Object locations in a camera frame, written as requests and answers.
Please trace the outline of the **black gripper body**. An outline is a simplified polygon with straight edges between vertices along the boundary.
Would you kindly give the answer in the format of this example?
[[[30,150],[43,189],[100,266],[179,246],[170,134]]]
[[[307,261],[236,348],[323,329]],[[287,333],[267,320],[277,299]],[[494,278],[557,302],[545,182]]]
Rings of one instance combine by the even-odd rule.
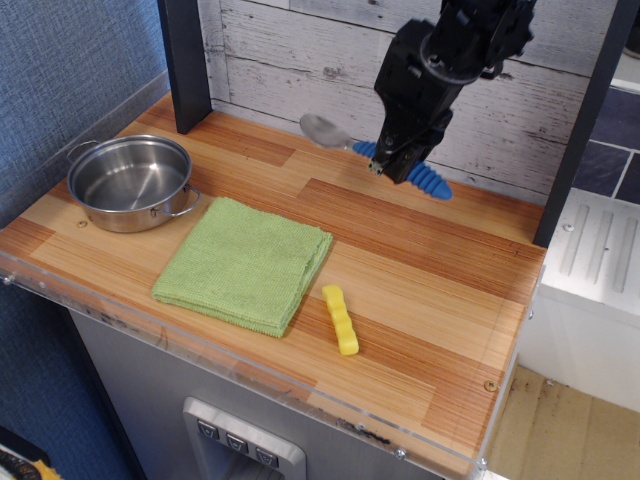
[[[425,143],[433,122],[459,94],[459,85],[443,82],[429,72],[422,56],[423,43],[434,26],[426,20],[411,20],[396,33],[380,67],[374,90],[385,110],[373,161],[385,168],[385,153],[411,143]]]

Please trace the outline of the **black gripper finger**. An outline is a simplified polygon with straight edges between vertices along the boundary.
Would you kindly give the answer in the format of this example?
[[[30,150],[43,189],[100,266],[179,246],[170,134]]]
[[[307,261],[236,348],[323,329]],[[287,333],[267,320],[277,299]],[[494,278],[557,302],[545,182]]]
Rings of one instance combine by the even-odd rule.
[[[395,184],[405,182],[415,165],[423,162],[433,149],[433,146],[411,143],[397,151],[386,152],[384,174]]]
[[[446,110],[433,122],[425,136],[425,143],[428,146],[437,146],[441,143],[452,118],[453,111]]]

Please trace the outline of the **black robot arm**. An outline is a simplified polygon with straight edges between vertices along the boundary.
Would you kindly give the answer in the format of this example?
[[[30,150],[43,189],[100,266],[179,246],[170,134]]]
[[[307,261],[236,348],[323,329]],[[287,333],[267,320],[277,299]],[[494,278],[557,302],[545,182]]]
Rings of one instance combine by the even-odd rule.
[[[436,23],[413,19],[392,39],[374,90],[385,118],[370,162],[396,183],[442,141],[461,90],[493,79],[532,40],[532,1],[444,1]]]

